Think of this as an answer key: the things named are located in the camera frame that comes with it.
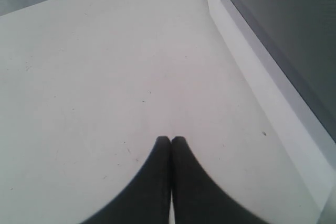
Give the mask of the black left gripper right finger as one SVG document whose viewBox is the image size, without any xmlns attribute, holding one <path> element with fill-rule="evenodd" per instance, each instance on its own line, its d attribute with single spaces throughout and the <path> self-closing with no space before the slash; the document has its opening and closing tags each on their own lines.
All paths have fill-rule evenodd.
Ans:
<svg viewBox="0 0 336 224">
<path fill-rule="evenodd" d="M 171 167 L 175 223 L 265 223 L 208 176 L 182 136 L 171 141 Z"/>
</svg>

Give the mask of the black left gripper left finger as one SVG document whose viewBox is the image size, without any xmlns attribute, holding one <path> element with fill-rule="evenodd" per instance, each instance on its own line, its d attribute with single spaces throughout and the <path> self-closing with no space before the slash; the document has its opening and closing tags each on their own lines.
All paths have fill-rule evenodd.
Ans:
<svg viewBox="0 0 336 224">
<path fill-rule="evenodd" d="M 171 141 L 159 136 L 128 185 L 83 223 L 169 223 L 170 205 Z"/>
</svg>

